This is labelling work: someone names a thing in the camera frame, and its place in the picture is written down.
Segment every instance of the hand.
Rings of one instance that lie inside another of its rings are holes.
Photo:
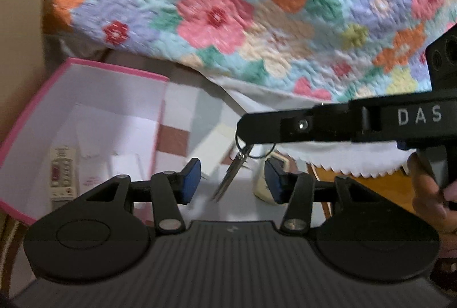
[[[446,206],[447,201],[457,201],[457,181],[443,191],[422,166],[416,153],[408,159],[413,182],[413,209],[416,214],[433,226],[442,242],[440,258],[457,258],[457,211]]]

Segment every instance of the open box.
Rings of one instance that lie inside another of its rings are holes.
[[[91,129],[88,137],[97,139],[100,160],[135,155],[147,179],[154,171],[167,83],[150,72],[68,59],[0,147],[0,207],[28,225],[51,211],[50,150],[68,146],[80,152],[81,121]]]

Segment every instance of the floral quilt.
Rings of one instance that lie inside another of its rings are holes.
[[[430,89],[457,0],[44,0],[45,33],[320,100]]]

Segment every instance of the ribbed black surface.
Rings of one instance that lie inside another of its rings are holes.
[[[143,261],[109,281],[31,284],[20,308],[444,308],[426,279],[373,285],[338,274],[305,239],[269,222],[194,222],[161,237]]]

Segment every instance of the keys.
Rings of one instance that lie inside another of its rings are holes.
[[[248,144],[240,152],[238,152],[238,154],[228,167],[227,172],[225,173],[225,177],[223,178],[221,184],[219,185],[216,192],[214,192],[212,200],[219,202],[224,193],[227,191],[227,188],[232,183],[234,177],[237,175],[237,173],[247,160],[253,146],[253,144]]]

